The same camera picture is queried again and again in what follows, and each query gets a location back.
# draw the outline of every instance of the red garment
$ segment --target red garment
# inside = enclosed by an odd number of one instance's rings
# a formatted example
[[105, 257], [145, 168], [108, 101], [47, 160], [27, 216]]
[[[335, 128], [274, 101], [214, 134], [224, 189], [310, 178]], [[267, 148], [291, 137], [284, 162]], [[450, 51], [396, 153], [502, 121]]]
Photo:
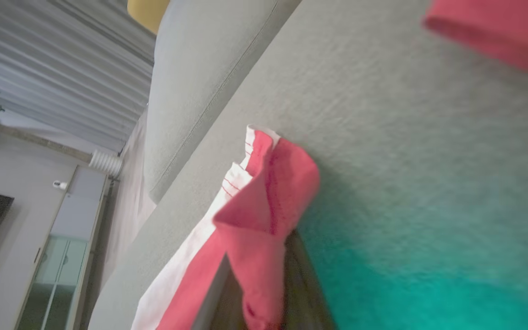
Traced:
[[256, 131], [246, 171], [252, 180], [214, 216], [215, 232], [189, 264], [159, 330], [190, 329], [225, 253], [243, 290], [251, 330], [281, 325], [285, 239], [319, 188], [307, 153]]
[[425, 26], [528, 70], [528, 0], [435, 0]]

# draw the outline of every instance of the cabinet handle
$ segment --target cabinet handle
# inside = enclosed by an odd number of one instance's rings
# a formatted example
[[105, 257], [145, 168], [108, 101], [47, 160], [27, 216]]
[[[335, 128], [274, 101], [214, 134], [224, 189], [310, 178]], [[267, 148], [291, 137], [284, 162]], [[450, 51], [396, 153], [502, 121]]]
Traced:
[[36, 263], [36, 260], [38, 260], [38, 255], [40, 255], [40, 250], [42, 248], [38, 248], [38, 252], [36, 252], [36, 257], [34, 258], [34, 264]]

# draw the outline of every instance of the yellow object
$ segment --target yellow object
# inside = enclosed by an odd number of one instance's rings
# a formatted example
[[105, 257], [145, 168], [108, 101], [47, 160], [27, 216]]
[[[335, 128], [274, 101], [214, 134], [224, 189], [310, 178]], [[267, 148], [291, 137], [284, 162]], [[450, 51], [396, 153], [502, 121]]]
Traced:
[[127, 12], [143, 27], [158, 33], [158, 27], [170, 0], [128, 0]]

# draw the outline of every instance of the folded fabric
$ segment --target folded fabric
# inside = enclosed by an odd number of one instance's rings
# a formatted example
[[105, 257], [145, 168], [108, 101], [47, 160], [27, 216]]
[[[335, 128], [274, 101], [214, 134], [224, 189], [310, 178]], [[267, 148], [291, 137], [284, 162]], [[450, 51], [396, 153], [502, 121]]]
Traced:
[[435, 0], [425, 26], [528, 70], [528, 0]]
[[140, 299], [132, 329], [189, 329], [227, 253], [250, 329], [274, 329], [283, 309], [284, 241], [319, 186], [315, 163], [267, 129], [247, 128], [213, 204]]

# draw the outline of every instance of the wooden floor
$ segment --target wooden floor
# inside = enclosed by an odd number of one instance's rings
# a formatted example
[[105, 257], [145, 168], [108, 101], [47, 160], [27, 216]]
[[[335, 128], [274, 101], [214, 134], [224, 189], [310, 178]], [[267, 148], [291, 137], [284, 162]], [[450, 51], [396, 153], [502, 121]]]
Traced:
[[144, 189], [145, 133], [146, 113], [140, 117], [121, 153], [124, 165], [120, 182], [116, 183], [116, 190], [111, 197], [113, 211], [109, 212], [111, 229], [105, 249], [101, 287], [156, 207]]

